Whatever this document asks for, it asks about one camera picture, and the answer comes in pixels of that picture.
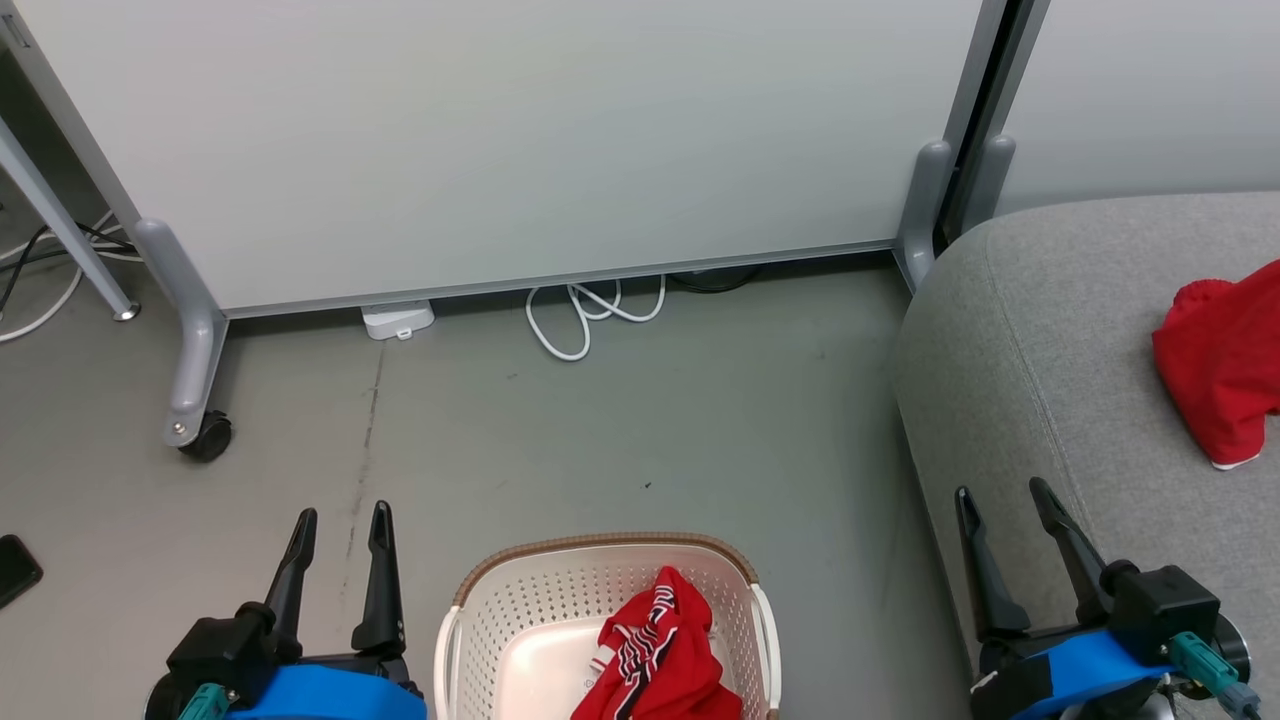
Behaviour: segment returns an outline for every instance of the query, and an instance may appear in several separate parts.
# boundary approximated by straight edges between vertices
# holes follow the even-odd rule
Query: laundry basket
[[[438,720],[566,720],[595,675],[604,620],[680,570],[712,607],[721,684],[742,720],[777,720],[782,660],[769,600],[745,557],[707,536],[582,536],[499,552],[467,575],[435,641]]]

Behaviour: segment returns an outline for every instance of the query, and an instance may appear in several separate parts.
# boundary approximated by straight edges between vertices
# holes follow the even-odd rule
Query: white power adapter
[[[435,322],[430,300],[413,302],[387,302],[366,305],[360,309],[365,315],[365,329],[374,340],[408,340],[413,331],[420,331]]]

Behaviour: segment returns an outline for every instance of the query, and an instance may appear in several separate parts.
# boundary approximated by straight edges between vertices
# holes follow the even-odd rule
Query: concrete floor
[[[38,225],[8,190],[0,249]],[[96,219],[92,193],[68,196]],[[113,323],[86,283],[45,328],[0,345],[0,533],[22,537],[46,573],[0,610],[5,716],[137,717],[197,618],[265,594],[307,506],[320,538],[301,639],[308,653],[344,651],[378,498],[396,512],[407,661],[429,698],[439,621],[489,553],[689,530],[737,546],[760,573],[783,716],[965,716],[890,388],[909,299],[888,264],[672,292],[653,323],[594,324],[591,354],[572,365],[536,343],[520,295],[440,302],[407,342],[370,341],[355,311],[237,323],[214,404],[237,437],[211,465],[161,445],[177,319],[141,266],[113,268],[142,302],[136,320]],[[0,332],[46,307],[69,273],[24,274]],[[572,346],[563,296],[544,296],[549,334]]]

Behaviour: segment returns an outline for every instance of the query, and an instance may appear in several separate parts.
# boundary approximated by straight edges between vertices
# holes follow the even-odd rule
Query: red cloth
[[[740,720],[742,701],[719,684],[707,632],[712,609],[673,568],[604,623],[604,673],[572,720]]]
[[[1181,288],[1152,341],[1160,377],[1210,460],[1257,457],[1266,415],[1280,413],[1280,260],[1238,283]]]

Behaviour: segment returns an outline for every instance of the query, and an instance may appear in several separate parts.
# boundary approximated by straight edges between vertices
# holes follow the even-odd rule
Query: gray couch
[[[1280,258],[1280,193],[1106,200],[984,223],[940,259],[897,347],[902,420],[970,655],[954,492],[969,486],[1036,626],[1075,598],[1027,491],[1046,478],[1103,559],[1176,564],[1248,641],[1251,685],[1280,706],[1280,423],[1222,473],[1187,433],[1151,333],[1198,278]],[[1212,702],[1180,717],[1225,717]]]

